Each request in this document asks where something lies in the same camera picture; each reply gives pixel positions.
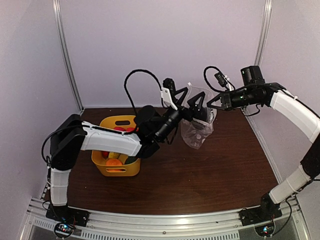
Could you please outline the clear zip top bag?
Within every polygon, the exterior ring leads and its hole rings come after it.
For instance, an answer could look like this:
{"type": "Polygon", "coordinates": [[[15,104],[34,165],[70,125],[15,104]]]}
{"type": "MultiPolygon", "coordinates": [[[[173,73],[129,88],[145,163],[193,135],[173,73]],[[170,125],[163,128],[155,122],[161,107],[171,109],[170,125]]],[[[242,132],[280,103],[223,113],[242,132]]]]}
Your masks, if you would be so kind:
{"type": "MultiPolygon", "coordinates": [[[[213,99],[216,95],[211,90],[204,87],[197,87],[192,85],[190,82],[188,83],[188,92],[187,95],[182,102],[184,107],[190,108],[188,105],[188,100],[193,96],[199,94],[200,92],[205,92],[205,98],[203,102],[203,108],[207,108],[207,102],[213,99]]],[[[199,149],[206,138],[211,135],[214,131],[214,120],[217,116],[217,110],[212,108],[214,112],[214,119],[212,124],[203,124],[194,120],[189,122],[185,119],[182,120],[180,124],[181,128],[181,136],[184,142],[193,149],[199,149]]]]}

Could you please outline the yellow toy banana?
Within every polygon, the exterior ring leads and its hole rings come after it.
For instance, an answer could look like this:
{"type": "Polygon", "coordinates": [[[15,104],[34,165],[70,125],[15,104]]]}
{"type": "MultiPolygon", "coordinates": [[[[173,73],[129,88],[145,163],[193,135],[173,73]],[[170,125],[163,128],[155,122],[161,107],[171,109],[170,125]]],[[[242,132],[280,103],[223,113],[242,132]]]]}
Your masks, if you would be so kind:
{"type": "Polygon", "coordinates": [[[109,152],[109,154],[108,154],[109,159],[118,159],[119,156],[120,156],[120,154],[117,152],[109,152]]]}

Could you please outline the purple toy eggplant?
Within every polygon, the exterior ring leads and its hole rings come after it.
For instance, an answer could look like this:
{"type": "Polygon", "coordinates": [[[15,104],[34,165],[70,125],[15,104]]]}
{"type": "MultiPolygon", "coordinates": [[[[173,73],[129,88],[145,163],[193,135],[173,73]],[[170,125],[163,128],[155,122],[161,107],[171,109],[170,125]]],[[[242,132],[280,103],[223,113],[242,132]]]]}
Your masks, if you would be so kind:
{"type": "Polygon", "coordinates": [[[201,110],[195,115],[194,120],[201,124],[212,124],[214,121],[214,111],[212,108],[203,107],[201,110]]]}

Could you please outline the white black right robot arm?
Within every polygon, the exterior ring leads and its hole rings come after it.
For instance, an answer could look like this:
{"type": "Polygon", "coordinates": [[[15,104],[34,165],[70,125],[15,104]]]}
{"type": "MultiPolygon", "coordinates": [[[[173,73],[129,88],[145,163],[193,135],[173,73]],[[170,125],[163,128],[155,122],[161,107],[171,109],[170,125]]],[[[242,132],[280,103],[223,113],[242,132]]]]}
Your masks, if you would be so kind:
{"type": "Polygon", "coordinates": [[[309,185],[320,174],[320,117],[291,95],[282,85],[274,83],[248,84],[224,91],[207,102],[207,107],[230,111],[249,105],[261,105],[281,113],[298,127],[311,143],[297,169],[283,182],[263,195],[256,210],[259,220],[268,220],[279,204],[309,185]]]}

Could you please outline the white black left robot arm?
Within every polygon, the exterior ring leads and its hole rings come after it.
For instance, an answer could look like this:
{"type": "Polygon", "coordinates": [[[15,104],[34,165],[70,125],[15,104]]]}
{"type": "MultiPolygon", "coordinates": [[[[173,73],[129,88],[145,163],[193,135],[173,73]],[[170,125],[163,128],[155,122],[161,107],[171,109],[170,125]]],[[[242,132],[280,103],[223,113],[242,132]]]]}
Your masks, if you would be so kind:
{"type": "Polygon", "coordinates": [[[182,119],[192,121],[201,111],[205,92],[190,100],[188,107],[182,106],[188,89],[173,91],[163,87],[161,97],[169,106],[163,115],[146,105],[138,111],[134,120],[136,129],[119,131],[82,121],[80,115],[72,114],[46,140],[50,142],[50,155],[44,161],[49,167],[50,203],[52,213],[61,222],[72,218],[68,207],[67,191],[69,174],[75,166],[80,151],[106,151],[146,159],[151,157],[167,140],[169,134],[179,126],[182,119]]]}

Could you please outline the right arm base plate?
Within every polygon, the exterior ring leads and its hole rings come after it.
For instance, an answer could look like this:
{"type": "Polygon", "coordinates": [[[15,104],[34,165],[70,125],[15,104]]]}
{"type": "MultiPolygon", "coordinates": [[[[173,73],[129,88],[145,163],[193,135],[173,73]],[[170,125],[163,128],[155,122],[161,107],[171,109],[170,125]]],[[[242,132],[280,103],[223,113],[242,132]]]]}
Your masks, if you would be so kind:
{"type": "Polygon", "coordinates": [[[281,217],[282,211],[276,209],[272,213],[265,213],[260,206],[253,208],[243,208],[238,212],[242,226],[255,225],[267,221],[271,221],[275,218],[281,217]]]}

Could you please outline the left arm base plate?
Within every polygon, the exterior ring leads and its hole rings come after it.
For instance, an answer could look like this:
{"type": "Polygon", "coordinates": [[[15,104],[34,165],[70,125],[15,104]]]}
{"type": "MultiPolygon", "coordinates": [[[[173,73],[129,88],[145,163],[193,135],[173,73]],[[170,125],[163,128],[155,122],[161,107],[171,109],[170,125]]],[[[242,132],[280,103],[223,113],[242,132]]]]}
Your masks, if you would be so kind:
{"type": "Polygon", "coordinates": [[[48,207],[46,218],[70,225],[86,227],[90,213],[86,210],[76,209],[65,206],[48,207]]]}

